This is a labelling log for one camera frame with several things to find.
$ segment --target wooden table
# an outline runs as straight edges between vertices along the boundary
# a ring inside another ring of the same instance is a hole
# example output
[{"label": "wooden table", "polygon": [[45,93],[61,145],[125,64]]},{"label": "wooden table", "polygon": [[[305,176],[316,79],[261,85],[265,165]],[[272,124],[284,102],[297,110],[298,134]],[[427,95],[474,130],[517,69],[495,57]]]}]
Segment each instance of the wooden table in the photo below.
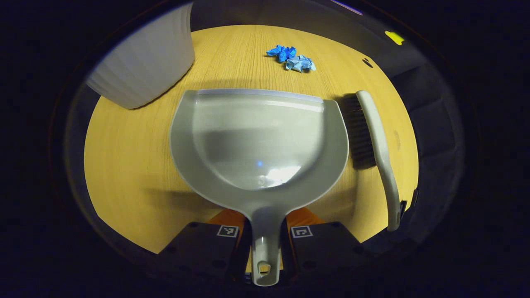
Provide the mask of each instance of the wooden table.
[{"label": "wooden table", "polygon": [[[134,110],[101,98],[93,112],[85,143],[86,184],[97,214],[114,230],[158,253],[187,223],[206,222],[222,210],[195,194],[171,160],[170,123],[188,89],[270,89],[323,99],[367,90],[383,121],[400,197],[410,202],[418,183],[414,131],[398,93],[371,58],[333,40],[281,27],[237,25],[191,35],[196,59],[174,87]],[[296,47],[317,70],[285,70],[266,55],[277,44]],[[387,225],[377,168],[356,171],[351,159],[338,183],[308,208],[325,221],[342,222],[361,242]]]}]

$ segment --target gray dustpan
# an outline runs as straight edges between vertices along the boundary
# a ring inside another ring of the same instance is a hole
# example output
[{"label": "gray dustpan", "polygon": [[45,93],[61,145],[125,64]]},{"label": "gray dustpan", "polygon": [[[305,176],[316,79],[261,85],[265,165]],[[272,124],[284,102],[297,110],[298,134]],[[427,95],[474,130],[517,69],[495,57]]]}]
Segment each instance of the gray dustpan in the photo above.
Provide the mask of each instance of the gray dustpan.
[{"label": "gray dustpan", "polygon": [[279,277],[282,221],[337,182],[348,135],[335,101],[270,90],[186,91],[170,149],[196,193],[249,219],[252,281],[270,286]]}]

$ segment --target black bristles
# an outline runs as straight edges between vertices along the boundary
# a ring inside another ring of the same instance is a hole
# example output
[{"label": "black bristles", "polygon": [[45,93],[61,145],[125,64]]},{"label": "black bristles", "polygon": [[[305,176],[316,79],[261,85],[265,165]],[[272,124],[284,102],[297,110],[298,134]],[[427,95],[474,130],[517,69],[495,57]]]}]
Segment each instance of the black bristles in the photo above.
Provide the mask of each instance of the black bristles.
[{"label": "black bristles", "polygon": [[368,169],[376,165],[372,138],[357,96],[345,94],[339,101],[346,124],[354,169]]}]

